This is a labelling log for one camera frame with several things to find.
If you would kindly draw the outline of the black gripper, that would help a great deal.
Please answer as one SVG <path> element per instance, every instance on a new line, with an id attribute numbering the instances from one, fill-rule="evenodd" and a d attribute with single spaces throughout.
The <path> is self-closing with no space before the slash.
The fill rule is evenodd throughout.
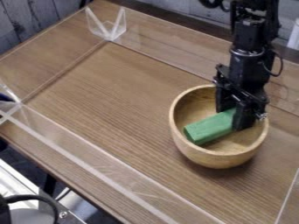
<path id="1" fill-rule="evenodd" d="M 268 97 L 264 85 L 272 75 L 275 53 L 268 49 L 244 52 L 234 48 L 230 49 L 230 53 L 228 66 L 218 64 L 214 76 L 216 112 L 236 107 L 232 129 L 240 131 L 267 118 Z"/>

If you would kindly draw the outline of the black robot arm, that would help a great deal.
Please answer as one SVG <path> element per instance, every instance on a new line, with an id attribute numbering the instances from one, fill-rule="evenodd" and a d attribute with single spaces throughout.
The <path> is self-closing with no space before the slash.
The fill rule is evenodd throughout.
<path id="1" fill-rule="evenodd" d="M 234 109 L 232 129 L 244 130 L 267 117 L 264 85 L 280 73 L 272 71 L 282 59 L 272 46 L 280 28 L 279 0 L 199 0 L 210 9 L 230 13 L 234 36 L 230 64 L 216 65 L 216 111 Z"/>

